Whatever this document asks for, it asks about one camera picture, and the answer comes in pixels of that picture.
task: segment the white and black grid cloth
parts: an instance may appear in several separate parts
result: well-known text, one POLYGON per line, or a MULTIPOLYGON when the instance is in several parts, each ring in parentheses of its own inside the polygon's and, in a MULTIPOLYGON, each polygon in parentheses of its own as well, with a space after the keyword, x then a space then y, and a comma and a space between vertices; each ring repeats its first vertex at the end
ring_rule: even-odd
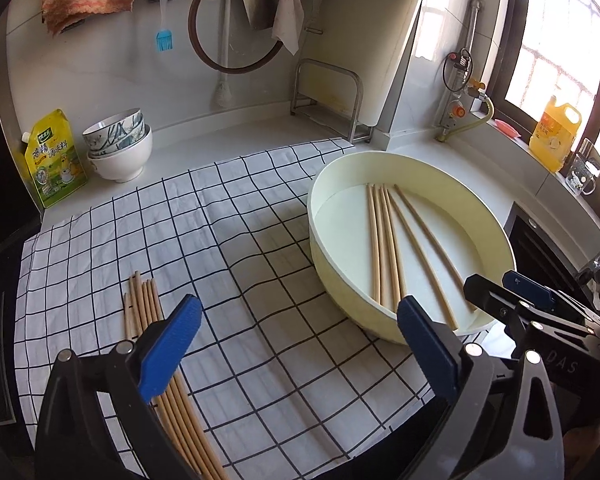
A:
MULTIPOLYGON (((328 139, 187 171, 28 240, 14 354, 32 442, 56 354, 101 354, 124 339, 135 270, 155 278, 165 316, 184 294, 202 301, 180 369, 230 478, 314 478, 421 407, 432 393, 408 348, 347 319, 311 262, 312 177, 350 149, 328 139)), ((142 474, 109 396, 100 400, 123 462, 142 474)))

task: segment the metal screw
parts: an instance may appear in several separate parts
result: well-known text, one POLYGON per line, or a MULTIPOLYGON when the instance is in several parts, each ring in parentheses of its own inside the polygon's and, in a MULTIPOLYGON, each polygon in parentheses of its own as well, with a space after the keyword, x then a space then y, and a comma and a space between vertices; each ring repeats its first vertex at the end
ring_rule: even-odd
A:
POLYGON ((65 348, 64 350, 58 352, 58 361, 65 363, 69 359, 71 359, 71 350, 69 350, 68 348, 65 348))
POLYGON ((540 354, 535 350, 527 350, 525 352, 526 360, 531 364, 537 365, 540 362, 540 354))
POLYGON ((130 354, 134 349, 134 344, 131 341, 120 341, 116 345, 116 352, 122 355, 130 354))
POLYGON ((464 351, 473 357, 482 355, 482 347, 476 343, 469 343, 465 345, 464 351))

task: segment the white bowl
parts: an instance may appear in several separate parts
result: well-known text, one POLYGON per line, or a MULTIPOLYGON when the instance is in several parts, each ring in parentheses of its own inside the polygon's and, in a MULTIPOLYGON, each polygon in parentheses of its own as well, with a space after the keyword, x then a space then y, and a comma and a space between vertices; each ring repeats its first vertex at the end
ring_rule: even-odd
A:
POLYGON ((95 172, 106 180, 115 180, 116 182, 128 182, 142 173, 142 168, 149 159, 154 146, 151 127, 146 124, 144 128, 145 136, 123 150, 97 158, 91 158, 87 154, 87 160, 95 172))
POLYGON ((93 157, 114 153, 135 143, 142 136, 144 136, 144 117, 140 108, 108 117, 82 133, 89 154, 93 157))
MULTIPOLYGON (((471 190, 452 176, 414 158, 387 152, 360 152, 329 163, 308 195, 311 254, 324 288, 362 328, 405 344, 394 312, 371 298, 372 251, 366 184, 397 184, 444 247, 463 280, 474 273, 502 282, 516 263, 496 217, 471 190)), ((409 211, 392 195, 430 261, 458 322, 458 336, 495 323, 467 304, 462 291, 409 211)), ((432 320, 446 322, 445 311, 411 242, 394 216, 407 295, 413 295, 432 320)))

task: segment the bundle of chopsticks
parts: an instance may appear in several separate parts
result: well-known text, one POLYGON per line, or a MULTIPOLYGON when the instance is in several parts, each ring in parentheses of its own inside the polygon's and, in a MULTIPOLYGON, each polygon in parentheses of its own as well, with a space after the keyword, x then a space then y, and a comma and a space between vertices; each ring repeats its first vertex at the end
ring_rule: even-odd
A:
MULTIPOLYGON (((129 278, 124 295, 125 337, 139 336, 154 321, 164 319, 154 280, 142 282, 140 273, 129 278)), ((179 370, 167 390, 154 399, 158 416, 173 445, 204 480, 228 480, 187 398, 179 370)))
MULTIPOLYGON (((407 199, 404 192, 398 186, 394 186, 394 190, 436 250, 436 253, 445 264, 445 267, 451 274, 455 284, 459 287, 460 291, 462 291, 464 280, 458 273, 458 270, 451 259, 449 259, 445 250, 442 248, 442 245, 440 245, 422 217, 418 214, 413 205, 411 205, 411 202, 407 199)), ((394 219, 392 217, 393 211, 397 214, 400 223, 404 227, 407 238, 433 286, 438 301, 443 307, 446 322, 452 330, 456 330, 458 328, 458 322, 456 321, 451 305, 446 298, 445 292, 440 285, 440 280, 436 276, 427 255, 418 242, 418 239, 413 234, 404 213, 398 206, 391 191, 387 189, 384 184, 367 184, 366 197, 368 202, 369 223, 371 226, 371 258, 373 265, 372 299, 392 312, 396 312, 398 303, 400 303, 400 300, 407 295, 404 269, 402 268, 402 258, 400 257, 400 246, 394 229, 394 219)), ((475 309, 470 303, 467 303, 467 305, 469 305, 472 310, 475 309)))

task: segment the dish rack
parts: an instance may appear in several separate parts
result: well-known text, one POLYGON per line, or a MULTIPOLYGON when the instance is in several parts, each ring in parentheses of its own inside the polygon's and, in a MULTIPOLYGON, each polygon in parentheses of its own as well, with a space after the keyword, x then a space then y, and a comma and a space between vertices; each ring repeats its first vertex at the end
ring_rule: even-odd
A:
POLYGON ((291 95, 290 112, 291 115, 301 114, 304 117, 307 117, 314 123, 320 124, 320 126, 324 126, 325 128, 337 133, 341 137, 344 137, 352 144, 354 142, 361 142, 363 140, 365 142, 369 142, 371 140, 371 136, 373 135, 374 128, 358 122, 363 94, 364 87, 362 85, 362 79, 360 79, 360 76, 353 72, 353 70, 348 70, 341 66, 336 66, 323 61, 318 61, 317 59, 305 57, 304 59, 301 59, 298 62, 298 66, 296 66, 296 76, 294 78, 294 90, 291 95), (333 70, 334 72, 339 72, 353 79, 354 83, 356 84, 356 98, 354 99, 350 118, 344 118, 343 116, 334 113, 333 111, 322 106, 320 103, 318 103, 318 101, 308 98, 299 92, 300 73, 302 67, 307 64, 316 65, 327 70, 333 70), (308 99, 309 103, 299 105, 298 103, 300 99, 303 99, 304 101, 308 99))

